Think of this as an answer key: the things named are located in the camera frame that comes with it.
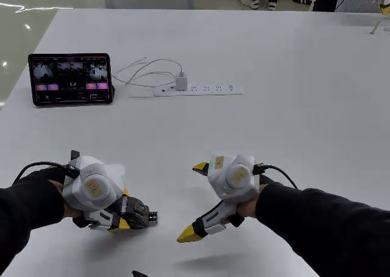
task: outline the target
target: power strip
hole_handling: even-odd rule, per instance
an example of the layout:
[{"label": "power strip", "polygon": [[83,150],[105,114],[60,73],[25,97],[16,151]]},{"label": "power strip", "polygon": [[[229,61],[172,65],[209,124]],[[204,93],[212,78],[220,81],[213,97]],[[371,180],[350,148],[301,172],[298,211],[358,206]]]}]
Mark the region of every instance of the power strip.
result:
[{"label": "power strip", "polygon": [[234,83],[225,84],[188,84],[187,91],[176,91],[174,86],[156,88],[155,96],[202,96],[202,95],[240,95],[244,94],[241,87]]}]

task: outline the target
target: white cable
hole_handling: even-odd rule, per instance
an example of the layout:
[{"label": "white cable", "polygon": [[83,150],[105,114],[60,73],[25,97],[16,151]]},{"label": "white cable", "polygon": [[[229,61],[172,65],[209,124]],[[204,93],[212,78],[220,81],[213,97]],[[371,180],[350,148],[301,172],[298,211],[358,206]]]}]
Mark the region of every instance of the white cable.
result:
[{"label": "white cable", "polygon": [[[139,59],[139,60],[137,60],[137,61],[131,63],[130,65],[128,65],[128,66],[126,66],[126,67],[120,69],[119,71],[117,71],[117,72],[115,73],[115,74],[119,74],[120,72],[122,72],[122,71],[124,71],[124,70],[126,70],[126,69],[128,69],[128,68],[130,68],[130,67],[134,67],[134,66],[136,66],[136,65],[143,65],[141,68],[139,68],[138,70],[136,70],[136,72],[133,74],[133,76],[132,76],[129,80],[124,81],[124,80],[122,80],[122,79],[116,77],[114,74],[112,75],[113,78],[116,79],[116,80],[118,80],[118,81],[120,81],[120,82],[122,82],[122,83],[125,84],[125,85],[134,85],[134,86],[139,86],[139,87],[155,88],[155,87],[161,87],[161,86],[170,85],[170,84],[172,84],[172,83],[174,83],[174,82],[176,81],[176,80],[175,80],[176,77],[175,77],[174,74],[172,74],[171,72],[168,72],[168,71],[152,71],[152,72],[148,72],[148,73],[146,73],[146,74],[142,74],[141,76],[137,76],[137,74],[138,74],[141,70],[143,70],[144,68],[148,67],[149,65],[151,65],[151,64],[153,64],[153,63],[155,63],[155,62],[161,61],[161,60],[165,60],[165,61],[167,61],[167,62],[173,62],[173,63],[177,64],[177,65],[180,67],[180,74],[179,74],[179,76],[182,76],[182,75],[183,75],[183,67],[182,67],[182,65],[179,64],[178,62],[176,62],[175,60],[171,60],[171,59],[155,59],[155,60],[152,60],[151,62],[145,62],[145,60],[146,60],[146,57],[143,57],[142,59]],[[174,78],[174,80],[173,80],[172,82],[169,82],[169,83],[166,83],[166,84],[162,84],[162,85],[157,85],[157,86],[140,85],[140,84],[134,84],[134,83],[132,82],[132,81],[135,81],[135,80],[137,80],[137,79],[139,79],[139,78],[141,78],[141,77],[145,77],[145,76],[150,75],[150,74],[169,74],[169,75],[171,75],[171,76]]]},{"label": "white cable", "polygon": [[172,77],[173,77],[173,80],[172,80],[171,82],[169,82],[169,83],[165,83],[165,84],[160,84],[160,85],[153,86],[153,85],[140,85],[140,84],[134,84],[134,83],[128,84],[126,81],[124,81],[124,80],[122,80],[122,79],[119,79],[118,77],[116,77],[116,76],[114,76],[114,75],[112,75],[112,77],[113,77],[114,79],[116,79],[117,81],[122,82],[122,83],[125,84],[125,85],[133,85],[133,86],[146,87],[146,88],[157,88],[157,87],[167,86],[167,85],[173,84],[173,83],[176,81],[176,80],[175,80],[175,79],[176,79],[175,75],[172,74],[172,73],[169,72],[169,71],[151,71],[151,72],[149,72],[149,73],[145,73],[145,74],[142,74],[141,76],[135,77],[135,78],[133,79],[133,81],[138,80],[138,79],[141,78],[141,77],[148,76],[148,75],[150,75],[150,74],[164,74],[164,75],[169,75],[169,76],[172,76]]}]

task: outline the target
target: display image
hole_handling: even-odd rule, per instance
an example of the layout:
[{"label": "display image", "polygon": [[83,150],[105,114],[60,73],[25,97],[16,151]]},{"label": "display image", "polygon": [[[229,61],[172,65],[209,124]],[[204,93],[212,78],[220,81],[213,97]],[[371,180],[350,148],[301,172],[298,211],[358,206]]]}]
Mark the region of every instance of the display image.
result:
[{"label": "display image", "polygon": [[102,62],[92,62],[88,65],[89,78],[92,81],[104,82],[107,80],[107,66]]},{"label": "display image", "polygon": [[50,83],[53,79],[53,67],[52,62],[37,62],[34,64],[34,78],[37,84]]},{"label": "display image", "polygon": [[106,57],[34,57],[30,67],[38,102],[109,98]]}]

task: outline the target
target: plug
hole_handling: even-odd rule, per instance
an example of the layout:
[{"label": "plug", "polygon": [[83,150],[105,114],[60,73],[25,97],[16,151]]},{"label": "plug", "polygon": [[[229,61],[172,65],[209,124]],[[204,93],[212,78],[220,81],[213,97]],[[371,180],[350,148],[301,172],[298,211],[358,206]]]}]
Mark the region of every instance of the plug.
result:
[{"label": "plug", "polygon": [[176,76],[175,80],[175,90],[176,91],[187,91],[188,88],[188,78],[184,74],[183,71],[180,72],[178,76]]}]

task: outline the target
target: shoe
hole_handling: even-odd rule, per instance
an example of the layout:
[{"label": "shoe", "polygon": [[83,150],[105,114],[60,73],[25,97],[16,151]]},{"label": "shoe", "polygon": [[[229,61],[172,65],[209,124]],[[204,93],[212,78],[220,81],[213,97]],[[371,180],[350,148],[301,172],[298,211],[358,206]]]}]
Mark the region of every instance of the shoe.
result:
[{"label": "shoe", "polygon": [[267,10],[276,10],[276,2],[269,2]]},{"label": "shoe", "polygon": [[253,0],[240,0],[241,3],[244,6],[250,7],[252,10],[257,10],[258,9],[258,0],[253,1]]},{"label": "shoe", "polygon": [[309,0],[292,0],[293,2],[296,2],[297,4],[307,4],[311,5],[311,1]]}]

